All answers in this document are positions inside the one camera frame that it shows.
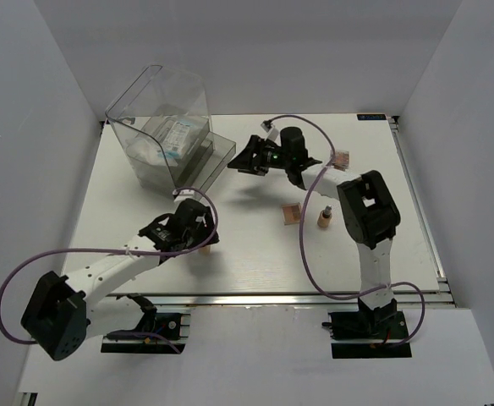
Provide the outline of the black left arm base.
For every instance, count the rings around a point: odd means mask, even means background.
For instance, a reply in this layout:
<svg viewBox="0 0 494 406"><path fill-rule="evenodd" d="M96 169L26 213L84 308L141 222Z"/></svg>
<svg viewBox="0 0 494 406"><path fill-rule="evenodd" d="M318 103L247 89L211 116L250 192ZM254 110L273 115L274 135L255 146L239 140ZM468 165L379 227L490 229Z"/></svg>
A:
<svg viewBox="0 0 494 406"><path fill-rule="evenodd" d="M103 354L183 353L190 327L190 310L161 307L140 294L118 296L113 303L133 307L135 326L116 327L102 339Z"/></svg>

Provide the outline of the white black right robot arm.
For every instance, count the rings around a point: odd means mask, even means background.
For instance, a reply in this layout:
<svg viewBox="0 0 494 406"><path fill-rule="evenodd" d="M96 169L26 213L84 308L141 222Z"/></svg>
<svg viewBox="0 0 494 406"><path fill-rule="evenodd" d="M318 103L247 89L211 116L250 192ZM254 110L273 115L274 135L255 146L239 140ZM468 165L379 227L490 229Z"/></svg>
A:
<svg viewBox="0 0 494 406"><path fill-rule="evenodd" d="M246 147L229 162L240 173L264 176L271 168L283 170L288 181L309 194L339 202L350 238L360 258L359 329L378 337L389 326L388 316L397 311L391 288L390 250L401 221L397 205L382 177L371 170L356 174L316 160L305 147L301 129L275 129L266 121L266 138L251 135Z"/></svg>

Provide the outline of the four-pan brown eyeshadow palette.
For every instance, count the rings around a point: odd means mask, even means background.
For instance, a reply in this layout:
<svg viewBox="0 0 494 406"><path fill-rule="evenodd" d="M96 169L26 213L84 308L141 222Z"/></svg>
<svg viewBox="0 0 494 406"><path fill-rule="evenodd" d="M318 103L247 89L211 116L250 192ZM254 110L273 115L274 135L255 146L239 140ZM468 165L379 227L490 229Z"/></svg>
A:
<svg viewBox="0 0 494 406"><path fill-rule="evenodd" d="M282 206L283 223L285 225L292 225L300 223L301 219L301 204L293 203Z"/></svg>

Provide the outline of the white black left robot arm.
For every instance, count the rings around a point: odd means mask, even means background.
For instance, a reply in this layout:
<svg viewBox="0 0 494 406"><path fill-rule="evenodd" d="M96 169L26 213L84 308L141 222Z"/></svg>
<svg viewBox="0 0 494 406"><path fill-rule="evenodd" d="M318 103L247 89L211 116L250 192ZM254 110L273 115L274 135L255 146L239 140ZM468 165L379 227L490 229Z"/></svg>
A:
<svg viewBox="0 0 494 406"><path fill-rule="evenodd" d="M141 294L110 294L169 259L219 241L211 202L187 198L156 217L124 247L78 271L44 274L21 318L22 327L55 360L66 359L88 338L170 340L162 336L156 306Z"/></svg>

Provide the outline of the clear acrylic drawer organizer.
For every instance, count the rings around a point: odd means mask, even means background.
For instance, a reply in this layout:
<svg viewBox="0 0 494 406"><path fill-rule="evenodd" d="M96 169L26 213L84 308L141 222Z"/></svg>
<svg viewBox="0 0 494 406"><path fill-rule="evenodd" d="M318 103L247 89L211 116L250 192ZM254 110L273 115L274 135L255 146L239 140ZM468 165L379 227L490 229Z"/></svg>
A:
<svg viewBox="0 0 494 406"><path fill-rule="evenodd" d="M236 153L213 130L200 76L150 64L105 111L140 186L207 191Z"/></svg>

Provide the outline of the square black-cap foundation bottle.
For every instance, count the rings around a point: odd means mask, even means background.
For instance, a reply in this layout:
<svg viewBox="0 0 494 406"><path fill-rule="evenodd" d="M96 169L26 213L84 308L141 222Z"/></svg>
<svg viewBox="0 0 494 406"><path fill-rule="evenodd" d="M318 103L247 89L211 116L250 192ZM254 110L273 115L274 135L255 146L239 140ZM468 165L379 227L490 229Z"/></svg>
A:
<svg viewBox="0 0 494 406"><path fill-rule="evenodd" d="M211 253L211 247L209 245L200 249L202 255L209 255Z"/></svg>

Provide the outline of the round-cap foundation bottle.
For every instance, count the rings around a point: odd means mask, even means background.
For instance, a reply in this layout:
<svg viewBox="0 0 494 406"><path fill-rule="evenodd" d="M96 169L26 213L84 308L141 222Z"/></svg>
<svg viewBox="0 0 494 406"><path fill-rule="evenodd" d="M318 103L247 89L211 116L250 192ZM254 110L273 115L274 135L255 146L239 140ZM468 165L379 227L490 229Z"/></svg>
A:
<svg viewBox="0 0 494 406"><path fill-rule="evenodd" d="M323 229L328 228L331 220L332 220L332 207L326 206L319 214L317 220L317 226Z"/></svg>

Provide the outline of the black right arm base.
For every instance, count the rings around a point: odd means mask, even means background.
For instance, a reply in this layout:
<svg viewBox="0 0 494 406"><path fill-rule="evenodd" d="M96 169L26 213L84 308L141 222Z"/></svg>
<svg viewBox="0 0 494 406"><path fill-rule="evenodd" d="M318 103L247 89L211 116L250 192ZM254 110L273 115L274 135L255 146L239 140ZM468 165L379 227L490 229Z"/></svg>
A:
<svg viewBox="0 0 494 406"><path fill-rule="evenodd" d="M362 300L356 311L335 311L321 323L331 337L334 359L408 359L412 356L404 341L409 330L398 302L370 309Z"/></svg>

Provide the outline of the white cotton pad pack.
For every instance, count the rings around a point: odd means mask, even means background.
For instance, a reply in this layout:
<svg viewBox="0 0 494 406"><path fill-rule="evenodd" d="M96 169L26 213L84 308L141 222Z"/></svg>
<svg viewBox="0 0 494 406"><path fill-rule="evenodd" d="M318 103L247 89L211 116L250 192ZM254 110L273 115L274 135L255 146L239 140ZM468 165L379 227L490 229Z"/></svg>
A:
<svg viewBox="0 0 494 406"><path fill-rule="evenodd" d="M176 122L168 131L162 146L167 155L181 157L189 146L190 126L186 123Z"/></svg>
<svg viewBox="0 0 494 406"><path fill-rule="evenodd" d="M139 162L146 163L152 166L165 166L168 164L171 167L178 165L176 159L170 156L166 151L154 142L147 139L134 139L126 147L126 155Z"/></svg>

